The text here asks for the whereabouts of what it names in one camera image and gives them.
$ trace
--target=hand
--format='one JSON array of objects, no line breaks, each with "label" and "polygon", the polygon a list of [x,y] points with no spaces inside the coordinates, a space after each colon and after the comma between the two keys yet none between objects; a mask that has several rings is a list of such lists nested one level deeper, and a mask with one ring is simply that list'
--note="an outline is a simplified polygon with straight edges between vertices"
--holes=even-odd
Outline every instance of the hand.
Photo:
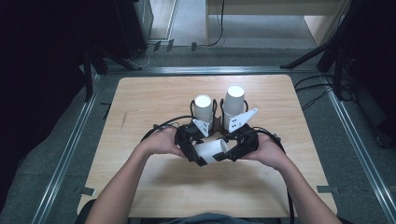
[{"label": "hand", "polygon": [[248,153],[242,160],[259,161],[266,166],[279,170],[289,158],[266,134],[259,134],[259,148]]},{"label": "hand", "polygon": [[174,154],[184,158],[180,148],[175,145],[176,128],[168,127],[152,134],[143,140],[139,147],[142,147],[149,156],[154,154]]}]

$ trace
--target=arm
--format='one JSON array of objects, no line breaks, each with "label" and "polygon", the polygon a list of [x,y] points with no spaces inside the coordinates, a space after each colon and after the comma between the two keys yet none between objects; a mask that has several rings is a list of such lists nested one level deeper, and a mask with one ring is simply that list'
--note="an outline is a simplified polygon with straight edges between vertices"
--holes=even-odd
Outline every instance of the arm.
[{"label": "arm", "polygon": [[95,201],[86,223],[126,223],[137,185],[147,160],[153,154],[184,157],[175,146],[176,129],[166,128],[141,142]]},{"label": "arm", "polygon": [[297,166],[267,135],[259,135],[259,148],[243,159],[259,161],[282,175],[302,223],[341,223],[311,189]]}]

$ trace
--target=wooden table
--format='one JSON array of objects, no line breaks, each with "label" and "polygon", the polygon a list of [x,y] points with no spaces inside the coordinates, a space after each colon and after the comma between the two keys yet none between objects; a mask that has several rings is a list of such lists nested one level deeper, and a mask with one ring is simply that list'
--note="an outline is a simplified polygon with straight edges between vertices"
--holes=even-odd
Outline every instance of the wooden table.
[{"label": "wooden table", "polygon": [[[86,187],[96,193],[82,195],[78,211],[99,195],[153,124],[189,115],[190,102],[198,94],[219,102],[233,84],[245,87],[250,108],[259,109],[250,126],[280,136],[287,154],[315,191],[317,186],[328,186],[290,77],[127,77],[117,88],[88,176]],[[337,212],[330,193],[318,195]],[[188,217],[204,212],[288,217],[286,187],[277,171],[257,161],[222,161],[199,167],[173,155],[152,156],[130,217]]]}]

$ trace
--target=forearm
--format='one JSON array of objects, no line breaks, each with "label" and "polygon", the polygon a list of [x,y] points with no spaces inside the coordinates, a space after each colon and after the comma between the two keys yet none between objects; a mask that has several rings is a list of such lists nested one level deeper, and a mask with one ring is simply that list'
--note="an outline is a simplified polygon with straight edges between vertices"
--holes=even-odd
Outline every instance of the forearm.
[{"label": "forearm", "polygon": [[86,223],[126,223],[137,185],[149,156],[137,147],[103,189]]},{"label": "forearm", "polygon": [[279,169],[302,223],[340,223],[332,210],[308,185],[292,161]]}]

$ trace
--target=paper cup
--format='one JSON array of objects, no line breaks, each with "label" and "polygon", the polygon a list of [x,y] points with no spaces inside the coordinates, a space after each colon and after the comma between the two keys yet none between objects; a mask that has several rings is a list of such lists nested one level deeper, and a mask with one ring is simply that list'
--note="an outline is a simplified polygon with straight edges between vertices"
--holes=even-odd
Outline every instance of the paper cup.
[{"label": "paper cup", "polygon": [[228,88],[223,105],[224,112],[237,116],[244,112],[245,90],[243,87],[234,85]]},{"label": "paper cup", "polygon": [[216,162],[214,155],[220,152],[226,153],[228,150],[227,144],[224,140],[218,139],[215,141],[201,143],[194,146],[198,156],[202,157],[207,164]]},{"label": "paper cup", "polygon": [[199,120],[209,123],[212,128],[213,105],[212,99],[208,95],[198,95],[194,100],[194,116]]}]

